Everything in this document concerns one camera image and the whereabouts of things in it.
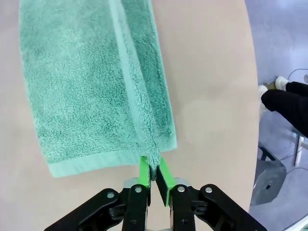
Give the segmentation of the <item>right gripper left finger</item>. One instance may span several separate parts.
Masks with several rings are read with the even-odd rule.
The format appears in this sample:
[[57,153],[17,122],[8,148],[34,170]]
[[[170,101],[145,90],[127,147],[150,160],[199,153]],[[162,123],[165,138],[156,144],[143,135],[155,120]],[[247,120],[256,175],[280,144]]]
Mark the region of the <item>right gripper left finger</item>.
[[146,230],[150,203],[150,167],[142,156],[139,177],[125,181],[121,192],[106,188],[47,227],[47,231],[107,231],[122,223],[123,231]]

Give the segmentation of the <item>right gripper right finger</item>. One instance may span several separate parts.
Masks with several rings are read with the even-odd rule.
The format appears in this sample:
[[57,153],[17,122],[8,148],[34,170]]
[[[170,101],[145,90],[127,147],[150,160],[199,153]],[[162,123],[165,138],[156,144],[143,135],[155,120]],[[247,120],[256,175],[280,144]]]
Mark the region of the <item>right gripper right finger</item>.
[[197,190],[187,181],[174,178],[164,159],[156,169],[156,184],[164,205],[170,208],[170,226],[174,231],[194,231],[195,218],[213,231],[265,230],[218,186],[206,184]]

